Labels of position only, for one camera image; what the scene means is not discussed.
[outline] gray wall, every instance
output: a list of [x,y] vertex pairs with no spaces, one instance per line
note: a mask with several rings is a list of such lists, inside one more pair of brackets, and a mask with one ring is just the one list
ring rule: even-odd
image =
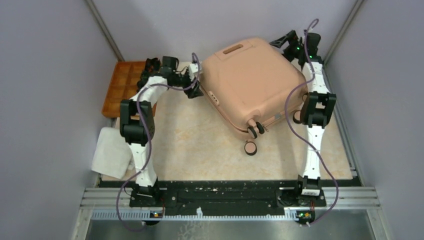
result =
[[245,38],[303,32],[319,18],[325,54],[355,0],[94,0],[126,61],[162,55],[205,59]]
[[423,239],[423,9],[367,1],[327,66],[362,177],[396,239]]
[[115,62],[84,1],[0,1],[2,240],[71,236]]

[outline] metal frame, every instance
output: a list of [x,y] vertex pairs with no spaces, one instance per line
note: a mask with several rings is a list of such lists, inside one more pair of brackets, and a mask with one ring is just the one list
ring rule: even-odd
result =
[[[118,61],[124,61],[124,57],[121,54],[117,44],[115,43],[112,35],[110,34],[105,22],[103,21],[99,11],[97,10],[93,0],[84,0],[90,9],[93,17],[105,36],[110,48],[114,52]],[[336,39],[330,46],[330,49],[325,57],[325,62],[331,59],[334,51],[337,49],[341,39],[345,35],[351,22],[357,15],[359,9],[363,6],[365,0],[357,0],[351,12],[346,18],[342,28],[340,29]],[[324,79],[331,90],[331,84],[328,81],[327,74],[324,72]],[[361,170],[358,168],[356,162],[355,151],[348,137],[347,128],[343,121],[343,113],[337,107],[334,110],[334,118],[337,121],[339,127],[340,136],[346,151],[347,159],[349,161],[350,169],[353,177],[359,177],[362,175]],[[118,188],[87,188],[84,192],[82,202],[80,205],[77,222],[75,224],[74,232],[72,235],[73,240],[85,240],[89,232],[91,220],[114,220],[117,219],[115,210],[116,196],[118,194]],[[336,196],[336,189],[334,187],[323,187],[324,194],[327,200],[326,207],[316,207],[317,210],[325,210],[330,207],[334,202]],[[374,187],[340,187],[339,197],[337,205],[334,209],[336,210],[366,210],[369,218],[374,237],[376,240],[393,239],[391,232],[386,223],[380,201],[378,199],[376,190]],[[150,217],[150,211],[162,211],[162,208],[131,208],[130,196],[126,194],[121,195],[119,201],[119,207],[122,212],[122,216],[126,220],[136,221],[157,221],[157,218]],[[284,211],[285,215],[278,216],[203,216],[202,210],[197,210],[197,215],[189,216],[166,216],[160,218],[162,221],[287,221],[295,220],[293,214],[297,210],[307,210],[304,207],[286,207]]]
[[[326,210],[335,200],[336,188],[323,187],[327,199],[326,207],[316,207],[316,210]],[[89,232],[91,220],[117,220],[116,196],[118,188],[87,188],[84,192],[80,205],[78,220],[73,232],[73,240],[86,239]],[[203,216],[202,210],[197,209],[197,215],[177,215],[162,218],[150,217],[151,212],[161,212],[160,207],[131,208],[130,196],[122,195],[119,201],[121,216],[124,220],[130,221],[295,221],[296,211],[305,210],[308,207],[285,207],[285,215],[266,216]],[[337,205],[335,210],[366,210],[370,225],[376,240],[390,239],[387,234],[388,228],[384,221],[384,216],[380,201],[374,187],[340,187]]]
[[88,9],[90,10],[91,14],[93,15],[93,18],[95,22],[97,23],[98,28],[103,33],[104,38],[106,39],[107,43],[109,44],[110,48],[112,49],[113,53],[115,54],[116,59],[119,62],[125,61],[124,57],[122,56],[121,51],[118,48],[118,45],[116,44],[114,38],[112,37],[111,33],[108,30],[108,27],[105,24],[105,21],[103,21],[102,16],[100,15],[99,11],[97,10],[96,5],[94,4],[93,0],[84,0],[87,4]]
[[365,0],[356,0],[355,5],[353,5],[352,10],[350,11],[349,15],[346,18],[346,21],[344,21],[343,26],[341,27],[340,31],[338,32],[337,36],[335,37],[335,40],[330,46],[330,49],[328,50],[326,56],[324,57],[324,67],[327,65],[329,60],[331,59],[333,53],[339,46],[340,41],[345,36],[346,31],[348,30],[349,26],[351,25],[352,21],[355,19],[356,15],[358,14],[359,10],[363,6],[363,3]]

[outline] wire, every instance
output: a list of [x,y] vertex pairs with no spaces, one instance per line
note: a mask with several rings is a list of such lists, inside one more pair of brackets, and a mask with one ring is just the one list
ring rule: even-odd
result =
[[288,94],[287,99],[285,100],[285,104],[284,104],[284,115],[285,115],[285,119],[287,120],[288,127],[293,132],[293,134],[296,135],[296,137],[298,137],[300,140],[302,140],[303,142],[305,142],[306,144],[308,144],[315,151],[316,155],[319,158],[319,161],[321,162],[321,164],[324,167],[325,171],[331,177],[331,179],[332,179],[332,181],[334,182],[334,185],[335,185],[335,199],[334,199],[333,204],[321,216],[319,216],[315,221],[310,222],[308,224],[308,226],[318,223],[324,216],[326,216],[336,206],[337,200],[339,198],[339,184],[337,183],[336,178],[331,174],[330,170],[327,168],[326,164],[324,163],[323,157],[321,156],[321,154],[319,153],[319,151],[317,150],[317,148],[314,145],[312,145],[312,143],[310,143],[304,137],[300,136],[295,131],[295,129],[292,126],[292,123],[290,122],[290,118],[289,118],[289,99],[290,99],[290,97],[295,93],[296,90],[298,90],[299,88],[303,87],[304,85],[307,85],[307,84],[309,84],[309,83],[311,83],[312,81],[315,80],[315,70],[314,70],[314,66],[312,65],[311,59],[309,57],[308,47],[307,47],[308,46],[307,41],[308,41],[308,33],[309,33],[309,31],[312,28],[314,28],[318,24],[319,21],[320,20],[318,18],[315,18],[309,24],[309,26],[307,27],[307,29],[305,31],[305,34],[304,34],[304,44],[303,44],[303,47],[304,47],[304,51],[305,51],[305,54],[306,54],[307,63],[309,64],[310,69],[312,71],[312,78],[310,80],[306,81],[306,82],[303,82],[303,83],[299,84],[295,88],[293,88],[293,90],[291,90],[291,92]]
[[147,167],[147,165],[149,164],[150,161],[150,157],[152,155],[152,137],[150,136],[150,132],[149,132],[149,128],[147,127],[147,123],[146,120],[142,114],[142,109],[140,107],[140,98],[142,96],[142,94],[149,89],[149,87],[155,87],[155,86],[161,86],[161,87],[167,87],[173,90],[177,90],[177,91],[187,91],[189,89],[191,89],[192,87],[194,87],[196,85],[196,83],[199,81],[200,79],[200,61],[198,56],[196,55],[196,53],[192,53],[191,54],[191,59],[193,60],[193,62],[197,63],[197,76],[194,78],[193,82],[191,83],[190,86],[185,87],[185,88],[178,88],[178,87],[174,87],[174,86],[170,86],[170,85],[166,85],[166,84],[162,84],[162,83],[154,83],[152,85],[146,86],[144,87],[140,94],[137,96],[137,101],[135,102],[135,105],[137,106],[137,111],[138,111],[138,115],[140,116],[140,122],[144,127],[144,130],[146,132],[147,135],[147,144],[148,144],[148,154],[147,154],[147,158],[146,158],[146,162],[144,163],[143,167],[140,169],[140,171],[138,171],[137,173],[135,173],[134,175],[132,175],[131,177],[129,177],[120,187],[119,191],[118,191],[118,195],[116,196],[116,213],[118,216],[119,221],[122,223],[123,227],[126,228],[128,231],[130,232],[141,232],[143,231],[146,226],[144,225],[142,228],[138,228],[138,229],[134,229],[134,228],[130,228],[121,218],[121,214],[119,212],[119,200],[120,200],[120,196],[121,193],[123,191],[123,189],[125,188],[125,186],[134,178],[136,178],[138,175],[140,175],[144,169]]
[[126,188],[124,188],[124,189],[123,189],[123,191],[124,191],[124,193],[126,193],[128,196],[130,196],[130,197],[131,197],[131,194],[129,194],[129,193],[127,192],[127,189],[126,189]]

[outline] orange tray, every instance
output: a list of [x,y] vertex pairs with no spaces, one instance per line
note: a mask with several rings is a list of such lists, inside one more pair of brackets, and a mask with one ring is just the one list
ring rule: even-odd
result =
[[124,99],[130,99],[137,93],[137,82],[140,80],[145,61],[119,61],[115,65],[109,89],[104,99],[101,113],[107,118],[120,116],[120,104]]

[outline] pink suitcase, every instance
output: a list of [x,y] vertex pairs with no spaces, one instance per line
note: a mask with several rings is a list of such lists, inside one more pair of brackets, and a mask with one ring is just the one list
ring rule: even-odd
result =
[[[200,86],[205,96],[240,139],[249,155],[253,139],[278,120],[290,91],[305,77],[261,38],[250,38],[222,49],[202,62]],[[299,109],[307,87],[290,98],[289,111]]]

